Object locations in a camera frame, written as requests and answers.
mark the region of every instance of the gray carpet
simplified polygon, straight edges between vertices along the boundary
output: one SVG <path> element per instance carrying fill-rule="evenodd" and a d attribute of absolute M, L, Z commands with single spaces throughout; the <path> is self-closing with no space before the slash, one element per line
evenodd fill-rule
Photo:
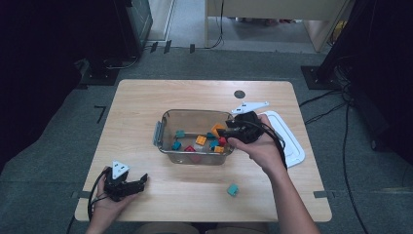
<path fill-rule="evenodd" d="M 323 94 L 309 91 L 301 65 L 321 64 L 324 55 L 208 51 L 159 48 L 145 51 L 122 79 L 272 80 L 293 84 L 297 99 Z M 77 205 L 72 193 L 81 191 L 94 156 L 115 87 L 75 90 L 41 138 L 11 160 L 0 177 L 0 233 L 64 233 Z M 302 107 L 308 120 L 342 102 L 328 96 Z M 101 109 L 107 106 L 97 123 Z M 350 201 L 343 170 L 342 145 L 346 109 L 307 126 L 319 172 L 333 213 L 318 223 L 323 233 L 363 233 Z M 356 109 L 350 108 L 346 167 L 359 215 L 369 233 L 413 233 L 411 187 L 413 168 L 392 152 L 370 149 L 369 132 Z M 108 233 L 132 233 L 140 223 L 121 222 Z M 84 233 L 88 224 L 74 221 L 70 233 Z M 278 233 L 271 223 L 272 233 Z"/>

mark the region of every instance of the hand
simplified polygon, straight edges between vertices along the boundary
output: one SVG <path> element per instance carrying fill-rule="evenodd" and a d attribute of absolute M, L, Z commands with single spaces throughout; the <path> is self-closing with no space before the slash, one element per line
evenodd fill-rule
<path fill-rule="evenodd" d="M 266 114 L 258 115 L 258 119 L 267 126 L 271 127 L 270 120 Z M 254 160 L 265 173 L 273 169 L 283 169 L 282 156 L 277 149 L 273 139 L 267 134 L 262 135 L 256 142 L 244 144 L 242 141 L 229 137 L 228 142 L 234 147 L 244 151 L 249 155 L 249 158 Z"/>
<path fill-rule="evenodd" d="M 104 181 L 106 175 L 103 175 L 97 184 L 97 196 L 104 198 L 107 195 L 104 193 Z M 91 224 L 86 233 L 103 233 L 111 224 L 118 218 L 125 207 L 135 199 L 137 194 L 132 194 L 122 199 L 120 202 L 114 202 L 109 197 L 99 200 L 94 203 L 94 215 L 92 216 Z"/>

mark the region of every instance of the table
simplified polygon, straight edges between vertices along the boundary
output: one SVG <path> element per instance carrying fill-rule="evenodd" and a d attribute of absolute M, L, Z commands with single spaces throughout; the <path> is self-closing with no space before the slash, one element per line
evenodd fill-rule
<path fill-rule="evenodd" d="M 205 46 L 208 17 L 220 17 L 224 0 L 206 0 Z M 223 17 L 304 20 L 316 52 L 320 52 L 351 0 L 225 0 Z"/>
<path fill-rule="evenodd" d="M 234 96 L 244 91 L 245 98 Z M 149 174 L 139 193 L 119 217 L 121 221 L 277 221 L 270 181 L 248 155 L 235 150 L 221 166 L 178 165 L 153 145 L 156 122 L 170 109 L 231 111 L 242 101 L 269 101 L 257 110 L 277 111 L 305 150 L 303 163 L 288 170 L 315 221 L 329 221 L 327 198 L 297 100 L 288 82 L 123 80 L 114 97 L 84 190 L 104 168 L 117 160 L 131 167 L 127 181 Z M 231 183 L 240 191 L 227 194 Z M 75 216 L 88 220 L 87 199 L 80 199 Z"/>

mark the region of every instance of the white floor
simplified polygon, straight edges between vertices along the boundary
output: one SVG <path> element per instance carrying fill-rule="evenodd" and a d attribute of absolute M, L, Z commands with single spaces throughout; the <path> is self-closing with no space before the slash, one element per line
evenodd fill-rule
<path fill-rule="evenodd" d="M 148 43 L 159 41 L 162 45 L 162 43 L 171 40 L 172 47 L 189 48 L 191 44 L 195 44 L 197 49 L 204 48 L 205 0 L 174 1 L 170 24 L 166 28 L 165 40 L 149 40 Z M 166 18 L 165 13 L 161 16 L 160 14 L 162 13 L 152 13 L 154 22 L 156 18 Z M 212 46 L 220 35 L 220 18 L 209 18 L 208 24 L 208 45 Z M 266 26 L 262 19 L 255 19 L 253 22 L 237 22 L 235 19 L 223 18 L 222 31 L 223 42 L 214 50 L 316 53 L 302 22 L 276 22 L 271 26 Z M 327 54 L 329 49 L 330 47 L 326 45 L 321 53 Z"/>

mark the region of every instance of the person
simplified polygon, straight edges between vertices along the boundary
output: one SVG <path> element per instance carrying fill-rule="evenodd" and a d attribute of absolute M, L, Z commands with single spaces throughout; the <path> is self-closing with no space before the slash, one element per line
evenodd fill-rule
<path fill-rule="evenodd" d="M 261 114 L 258 115 L 258 118 L 262 123 L 271 126 L 267 115 Z M 274 144 L 273 139 L 267 134 L 264 134 L 256 142 L 250 144 L 244 144 L 240 140 L 232 137 L 228 138 L 228 142 L 234 147 L 247 153 L 249 158 L 260 166 L 270 179 L 274 199 L 277 204 L 277 214 L 281 233 L 319 233 L 319 229 L 304 206 L 303 201 L 282 163 L 281 155 Z M 102 194 L 103 182 L 104 177 L 100 180 L 97 186 L 97 194 Z M 94 215 L 87 233 L 103 233 L 110 224 L 116 220 L 122 210 L 135 199 L 135 197 L 136 194 L 125 197 L 122 201 L 117 203 L 113 202 L 111 199 L 103 199 L 96 202 L 94 205 Z M 212 230 L 208 233 L 242 232 L 240 230 L 237 232 L 219 232 L 219 230 Z"/>

